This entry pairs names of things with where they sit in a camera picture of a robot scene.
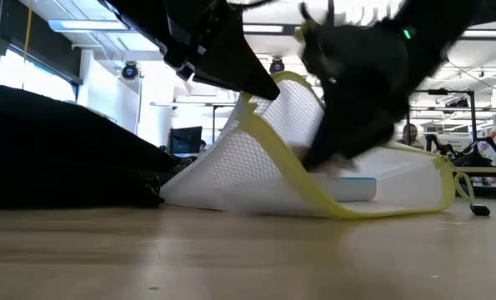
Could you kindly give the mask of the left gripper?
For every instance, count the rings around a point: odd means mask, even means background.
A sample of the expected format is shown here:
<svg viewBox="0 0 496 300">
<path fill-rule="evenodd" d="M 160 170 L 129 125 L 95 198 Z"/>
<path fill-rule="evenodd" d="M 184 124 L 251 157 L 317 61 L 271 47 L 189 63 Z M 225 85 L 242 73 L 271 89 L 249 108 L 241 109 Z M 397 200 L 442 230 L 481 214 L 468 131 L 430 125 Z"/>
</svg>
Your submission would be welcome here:
<svg viewBox="0 0 496 300">
<path fill-rule="evenodd" d="M 183 80 L 274 100 L 280 94 L 248 45 L 243 9 L 214 0 L 102 0 L 126 27 L 159 48 Z"/>
</svg>

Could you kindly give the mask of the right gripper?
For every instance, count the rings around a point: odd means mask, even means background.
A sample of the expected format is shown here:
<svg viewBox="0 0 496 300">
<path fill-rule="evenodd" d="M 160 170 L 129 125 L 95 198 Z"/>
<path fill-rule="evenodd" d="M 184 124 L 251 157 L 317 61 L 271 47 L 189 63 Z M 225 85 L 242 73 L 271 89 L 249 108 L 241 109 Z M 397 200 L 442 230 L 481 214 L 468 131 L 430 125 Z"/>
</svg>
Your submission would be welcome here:
<svg viewBox="0 0 496 300">
<path fill-rule="evenodd" d="M 395 124 L 408 111 L 406 93 L 411 67 L 408 43 L 416 32 L 418 4 L 403 2 L 392 17 L 370 27 L 336 24 L 329 3 L 316 21 L 306 3 L 301 59 L 320 82 L 324 115 L 301 163 L 306 171 L 334 155 L 350 159 L 358 144 L 386 144 Z"/>
</svg>

